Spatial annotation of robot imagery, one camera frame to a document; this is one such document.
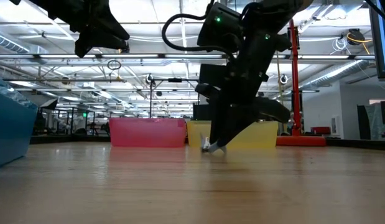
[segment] wooden surface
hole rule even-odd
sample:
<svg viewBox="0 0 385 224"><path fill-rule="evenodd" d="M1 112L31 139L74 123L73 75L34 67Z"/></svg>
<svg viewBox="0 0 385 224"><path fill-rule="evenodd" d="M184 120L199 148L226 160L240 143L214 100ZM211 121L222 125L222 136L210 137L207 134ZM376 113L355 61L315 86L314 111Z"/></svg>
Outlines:
<svg viewBox="0 0 385 224"><path fill-rule="evenodd" d="M7 223L385 223L385 152L36 145L0 169Z"/></svg>

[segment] red pole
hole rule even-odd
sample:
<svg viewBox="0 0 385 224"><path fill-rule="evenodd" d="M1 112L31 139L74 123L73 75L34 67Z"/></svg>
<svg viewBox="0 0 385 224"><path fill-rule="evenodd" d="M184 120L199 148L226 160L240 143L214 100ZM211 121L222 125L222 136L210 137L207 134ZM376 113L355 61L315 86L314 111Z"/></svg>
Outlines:
<svg viewBox="0 0 385 224"><path fill-rule="evenodd" d="M293 136L300 136L301 133L301 116L300 116L300 92L299 92L299 52L297 51L297 36L293 19L289 22L290 34L292 36L292 81L294 93L294 129Z"/></svg>

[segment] yellow bin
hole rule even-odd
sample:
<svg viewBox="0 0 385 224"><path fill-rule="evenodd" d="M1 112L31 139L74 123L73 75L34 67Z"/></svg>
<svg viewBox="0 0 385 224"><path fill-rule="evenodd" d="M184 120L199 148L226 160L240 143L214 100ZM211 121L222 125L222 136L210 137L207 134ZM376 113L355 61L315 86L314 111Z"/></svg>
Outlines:
<svg viewBox="0 0 385 224"><path fill-rule="evenodd" d="M200 135L210 137L210 121L189 121L188 141L191 148L200 147ZM228 145L227 149L269 149L277 143L278 122L253 123Z"/></svg>

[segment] pink bin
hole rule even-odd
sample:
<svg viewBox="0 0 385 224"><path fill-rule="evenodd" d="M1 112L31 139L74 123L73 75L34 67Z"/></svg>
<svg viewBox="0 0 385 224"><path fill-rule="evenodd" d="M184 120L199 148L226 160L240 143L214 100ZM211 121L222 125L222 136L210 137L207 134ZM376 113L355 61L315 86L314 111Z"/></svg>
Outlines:
<svg viewBox="0 0 385 224"><path fill-rule="evenodd" d="M184 119L111 118L111 144L116 147L184 147Z"/></svg>

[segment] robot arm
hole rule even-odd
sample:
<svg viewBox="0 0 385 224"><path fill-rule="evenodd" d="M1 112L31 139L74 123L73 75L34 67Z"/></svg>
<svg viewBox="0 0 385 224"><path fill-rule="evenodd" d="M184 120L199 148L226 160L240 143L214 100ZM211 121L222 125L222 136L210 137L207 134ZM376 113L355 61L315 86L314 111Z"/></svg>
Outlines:
<svg viewBox="0 0 385 224"><path fill-rule="evenodd" d="M282 52L291 46L290 40L279 35L279 31L311 3L312 0L264 0L249 3L239 14L211 1L206 14L197 17L205 19L198 37L199 47L177 47L177 50L220 50L229 56L227 66L201 66L201 77L210 76L213 72L222 73L219 76L222 80L201 83L196 88L197 92L210 98L210 152L223 149L263 114L283 123L289 120L287 108L256 95L261 83L268 80L266 72L276 50ZM192 18L189 15L178 17ZM162 32L164 40L166 24ZM235 52L238 52L236 58L232 54Z"/></svg>
<svg viewBox="0 0 385 224"><path fill-rule="evenodd" d="M21 0L10 0L18 5ZM93 47L121 49L129 52L126 42L130 35L113 17L109 0L30 0L45 9L50 19L60 18L70 25L72 32L79 32L75 53L84 57Z"/></svg>

